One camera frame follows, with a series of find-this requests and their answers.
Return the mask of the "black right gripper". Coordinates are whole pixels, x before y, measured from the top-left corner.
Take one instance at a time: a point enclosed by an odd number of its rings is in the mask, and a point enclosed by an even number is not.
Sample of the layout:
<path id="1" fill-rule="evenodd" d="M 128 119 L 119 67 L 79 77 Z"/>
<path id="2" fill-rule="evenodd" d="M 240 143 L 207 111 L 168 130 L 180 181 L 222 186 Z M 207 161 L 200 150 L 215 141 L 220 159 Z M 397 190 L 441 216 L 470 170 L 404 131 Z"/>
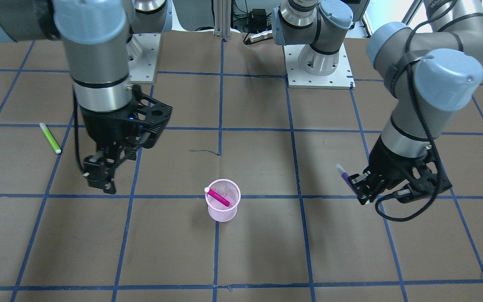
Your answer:
<path id="1" fill-rule="evenodd" d="M 121 153 L 127 152 L 137 142 L 139 127 L 135 118 L 136 105 L 126 105 L 112 112 L 95 112 L 80 107 L 86 130 L 96 143 L 96 151 L 104 151 L 109 160 L 119 160 Z M 101 189 L 104 193 L 115 194 L 116 187 L 113 176 L 109 175 L 106 159 L 99 156 L 88 156 L 83 161 L 83 176 L 89 187 Z"/>

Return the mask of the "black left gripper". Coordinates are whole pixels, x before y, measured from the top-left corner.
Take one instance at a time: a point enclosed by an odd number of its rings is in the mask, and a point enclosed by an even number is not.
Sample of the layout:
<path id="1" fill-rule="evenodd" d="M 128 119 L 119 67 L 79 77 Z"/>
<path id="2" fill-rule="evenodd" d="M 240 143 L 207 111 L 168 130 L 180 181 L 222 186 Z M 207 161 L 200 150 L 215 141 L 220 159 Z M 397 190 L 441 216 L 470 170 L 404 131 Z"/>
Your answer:
<path id="1" fill-rule="evenodd" d="M 431 150 L 420 157 L 403 157 L 389 150 L 379 137 L 370 152 L 369 164 L 362 174 L 349 176 L 353 187 L 357 189 L 357 199 L 361 205 L 375 201 L 385 190 L 393 189 L 404 181 L 401 168 L 412 167 L 415 161 L 423 162 L 425 159 L 434 159 Z"/>

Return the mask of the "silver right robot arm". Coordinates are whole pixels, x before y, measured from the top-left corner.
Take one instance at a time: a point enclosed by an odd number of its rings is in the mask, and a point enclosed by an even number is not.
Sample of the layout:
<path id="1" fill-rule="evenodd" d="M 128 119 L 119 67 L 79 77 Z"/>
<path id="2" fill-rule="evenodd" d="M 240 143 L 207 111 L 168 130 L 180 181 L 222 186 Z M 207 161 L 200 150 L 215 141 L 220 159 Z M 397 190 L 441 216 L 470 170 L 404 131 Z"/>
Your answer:
<path id="1" fill-rule="evenodd" d="M 246 45 L 273 39 L 302 45 L 306 73 L 327 76 L 338 65 L 346 32 L 366 0 L 283 0 L 270 13 L 248 21 Z M 114 176 L 140 148 L 152 148 L 169 122 L 172 107 L 144 94 L 131 63 L 143 55 L 139 34 L 172 28 L 170 0 L 0 0 L 0 42 L 63 42 L 73 80 L 73 115 L 82 113 L 96 153 L 75 158 L 89 187 L 115 194 Z"/>

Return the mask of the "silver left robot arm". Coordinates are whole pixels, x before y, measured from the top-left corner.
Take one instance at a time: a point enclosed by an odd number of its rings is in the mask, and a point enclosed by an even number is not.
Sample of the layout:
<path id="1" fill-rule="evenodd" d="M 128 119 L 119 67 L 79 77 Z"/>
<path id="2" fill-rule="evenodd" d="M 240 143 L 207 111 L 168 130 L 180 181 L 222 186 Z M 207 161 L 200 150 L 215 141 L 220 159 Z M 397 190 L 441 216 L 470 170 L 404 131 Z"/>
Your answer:
<path id="1" fill-rule="evenodd" d="M 479 0 L 426 0 L 431 33 L 386 23 L 367 56 L 397 106 L 368 166 L 348 176 L 360 204 L 406 204 L 451 188 L 435 140 L 468 105 L 483 80 L 483 6 Z"/>

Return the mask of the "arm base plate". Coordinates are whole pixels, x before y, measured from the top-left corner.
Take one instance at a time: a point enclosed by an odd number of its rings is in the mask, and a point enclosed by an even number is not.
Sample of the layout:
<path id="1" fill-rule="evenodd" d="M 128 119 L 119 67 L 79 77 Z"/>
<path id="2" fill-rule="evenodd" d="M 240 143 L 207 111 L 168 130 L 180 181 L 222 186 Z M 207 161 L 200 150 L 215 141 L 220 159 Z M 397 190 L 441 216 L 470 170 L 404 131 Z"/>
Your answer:
<path id="1" fill-rule="evenodd" d="M 159 33 L 133 34 L 127 43 L 129 78 L 136 84 L 153 84 L 160 49 Z"/>
<path id="2" fill-rule="evenodd" d="M 283 46 L 288 86 L 309 89 L 352 89 L 355 87 L 344 44 L 337 54 L 311 57 L 304 45 Z"/>

